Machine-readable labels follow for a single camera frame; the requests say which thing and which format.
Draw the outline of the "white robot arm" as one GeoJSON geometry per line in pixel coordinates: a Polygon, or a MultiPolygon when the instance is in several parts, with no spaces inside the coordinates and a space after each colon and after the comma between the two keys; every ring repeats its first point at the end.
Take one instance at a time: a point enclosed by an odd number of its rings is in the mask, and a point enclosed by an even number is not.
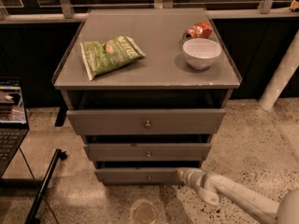
{"type": "Polygon", "coordinates": [[[299,189],[290,191],[280,202],[275,202],[218,173],[178,168],[178,178],[202,201],[218,205],[223,195],[260,224],[299,224],[299,189]]]}

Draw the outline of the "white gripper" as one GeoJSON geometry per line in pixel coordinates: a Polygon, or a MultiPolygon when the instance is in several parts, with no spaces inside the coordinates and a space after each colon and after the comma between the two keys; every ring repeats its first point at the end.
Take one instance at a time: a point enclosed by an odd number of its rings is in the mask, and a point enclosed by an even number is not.
{"type": "Polygon", "coordinates": [[[178,168],[178,177],[189,188],[193,189],[197,196],[205,203],[218,205],[220,196],[216,186],[208,180],[207,174],[200,169],[178,168]]]}

